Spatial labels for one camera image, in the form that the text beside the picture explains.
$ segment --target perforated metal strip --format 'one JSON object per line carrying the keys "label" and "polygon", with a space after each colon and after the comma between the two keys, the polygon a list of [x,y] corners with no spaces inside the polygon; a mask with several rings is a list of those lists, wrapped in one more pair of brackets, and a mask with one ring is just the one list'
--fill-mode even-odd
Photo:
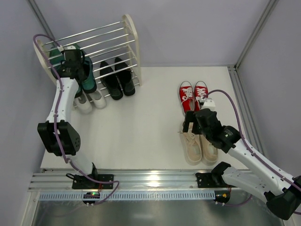
{"label": "perforated metal strip", "polygon": [[[39,201],[88,201],[84,199],[86,192],[41,192]],[[102,200],[110,192],[101,191],[98,199]],[[150,201],[150,200],[212,200],[215,199],[214,191],[133,191],[115,192],[109,201]]]}

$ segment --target red shoe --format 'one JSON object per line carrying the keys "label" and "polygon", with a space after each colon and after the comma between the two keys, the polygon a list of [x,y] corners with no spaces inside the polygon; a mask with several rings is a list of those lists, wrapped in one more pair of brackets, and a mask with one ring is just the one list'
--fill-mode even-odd
{"label": "red shoe", "polygon": [[194,96],[196,98],[195,100],[195,111],[201,110],[201,106],[199,106],[197,97],[203,98],[206,94],[208,94],[208,88],[207,85],[203,81],[198,81],[194,87]]}
{"label": "red shoe", "polygon": [[194,97],[192,85],[188,81],[182,82],[179,89],[180,102],[183,107],[184,114],[187,111],[194,111]]}

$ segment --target black shoe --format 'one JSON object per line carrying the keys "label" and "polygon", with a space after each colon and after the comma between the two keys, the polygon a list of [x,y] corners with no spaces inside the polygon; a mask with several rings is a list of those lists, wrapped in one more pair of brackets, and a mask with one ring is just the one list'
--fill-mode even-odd
{"label": "black shoe", "polygon": [[[108,63],[105,62],[105,61],[102,61],[100,63],[100,67],[105,67],[105,66],[108,66]],[[102,76],[102,75],[105,75],[105,74],[108,74],[108,73],[111,73],[111,72],[113,72],[113,69],[111,67],[107,67],[107,68],[104,68],[104,69],[100,70],[99,74]],[[102,84],[106,86],[106,88],[108,89],[111,97],[114,100],[119,100],[123,97],[123,93],[122,93],[121,87],[118,83],[116,74],[111,74],[111,75],[106,76],[106,77],[104,77],[100,80],[102,81]]]}
{"label": "black shoe", "polygon": [[[115,58],[115,63],[122,61],[119,57]],[[115,65],[115,71],[128,67],[128,65],[124,62]],[[132,72],[131,69],[127,69],[121,72],[116,73],[120,84],[122,86],[124,95],[131,96],[135,93],[135,86],[132,80]]]}

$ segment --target beige shoe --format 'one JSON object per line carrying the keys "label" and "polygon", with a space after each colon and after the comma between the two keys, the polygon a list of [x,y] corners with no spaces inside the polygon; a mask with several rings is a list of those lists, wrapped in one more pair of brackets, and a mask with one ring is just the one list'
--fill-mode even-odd
{"label": "beige shoe", "polygon": [[202,162],[208,166],[212,166],[218,159],[217,149],[203,136],[201,137],[203,158]]}
{"label": "beige shoe", "polygon": [[200,136],[192,133],[193,123],[189,123],[189,128],[187,133],[180,133],[181,142],[184,147],[184,155],[186,162],[190,165],[197,165],[202,159],[202,149]]}

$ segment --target gray wall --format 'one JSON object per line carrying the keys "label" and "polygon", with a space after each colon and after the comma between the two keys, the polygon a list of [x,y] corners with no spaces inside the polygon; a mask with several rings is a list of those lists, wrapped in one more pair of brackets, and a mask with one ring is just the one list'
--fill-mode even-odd
{"label": "gray wall", "polygon": [[301,175],[300,9],[300,0],[279,1],[239,70],[270,159],[294,176]]}
{"label": "gray wall", "polygon": [[44,148],[37,133],[54,98],[55,87],[39,65],[32,37],[42,32],[25,0],[1,4],[0,13],[0,221],[20,222],[32,173]]}
{"label": "gray wall", "polygon": [[57,38],[130,14],[143,65],[236,63],[268,0],[36,0]]}

